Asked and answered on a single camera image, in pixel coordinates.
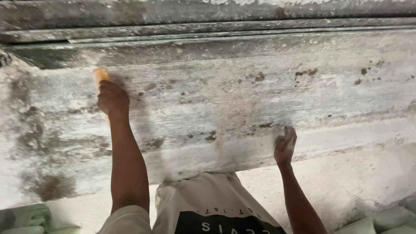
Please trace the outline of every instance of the black graphic print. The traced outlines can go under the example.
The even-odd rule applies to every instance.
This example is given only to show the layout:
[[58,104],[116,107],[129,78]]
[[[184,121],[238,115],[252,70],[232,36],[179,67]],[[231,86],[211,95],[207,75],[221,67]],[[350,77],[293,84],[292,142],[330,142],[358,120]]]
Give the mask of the black graphic print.
[[179,213],[175,234],[286,234],[255,216],[226,217],[219,214],[202,216],[193,211]]

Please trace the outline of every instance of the forearm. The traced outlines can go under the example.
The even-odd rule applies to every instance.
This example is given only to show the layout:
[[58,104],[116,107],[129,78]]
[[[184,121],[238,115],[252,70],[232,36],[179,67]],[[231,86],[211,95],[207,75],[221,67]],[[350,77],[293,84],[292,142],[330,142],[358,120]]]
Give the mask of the forearm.
[[326,234],[325,227],[307,200],[292,166],[279,166],[285,192],[286,210],[293,234]]
[[146,165],[131,131],[128,114],[110,117],[113,144],[111,174],[111,213],[128,205],[138,205],[149,212],[149,181]]

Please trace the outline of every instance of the green cloth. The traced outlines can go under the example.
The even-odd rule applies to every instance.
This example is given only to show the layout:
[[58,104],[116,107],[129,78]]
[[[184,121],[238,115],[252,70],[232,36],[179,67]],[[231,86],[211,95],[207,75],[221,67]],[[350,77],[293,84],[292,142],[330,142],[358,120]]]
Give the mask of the green cloth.
[[31,226],[42,226],[46,233],[55,230],[49,207],[41,204],[32,205],[23,208],[23,211],[16,215],[15,227]]
[[2,231],[1,234],[78,234],[79,227],[56,230],[49,207],[32,205],[15,210],[15,228]]
[[1,234],[44,234],[42,226],[18,227],[2,231]]

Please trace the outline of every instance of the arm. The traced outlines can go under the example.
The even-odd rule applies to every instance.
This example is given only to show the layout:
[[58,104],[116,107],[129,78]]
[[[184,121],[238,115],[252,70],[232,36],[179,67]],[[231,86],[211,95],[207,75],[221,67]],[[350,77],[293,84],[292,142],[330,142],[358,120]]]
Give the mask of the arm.
[[100,82],[98,107],[110,119],[113,144],[111,214],[119,208],[137,205],[149,212],[149,181],[146,165],[129,123],[129,96],[116,84]]
[[327,231],[306,199],[290,164],[296,144],[296,132],[288,127],[284,137],[280,137],[275,148],[275,159],[280,169],[285,192],[286,210],[293,234],[326,234]]

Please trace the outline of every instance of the left hand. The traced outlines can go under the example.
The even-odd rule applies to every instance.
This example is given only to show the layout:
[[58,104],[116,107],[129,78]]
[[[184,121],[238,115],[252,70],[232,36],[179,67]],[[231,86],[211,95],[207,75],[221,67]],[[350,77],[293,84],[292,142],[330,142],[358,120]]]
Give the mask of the left hand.
[[292,126],[285,127],[285,135],[280,136],[275,147],[275,160],[279,167],[289,166],[296,145],[296,131]]

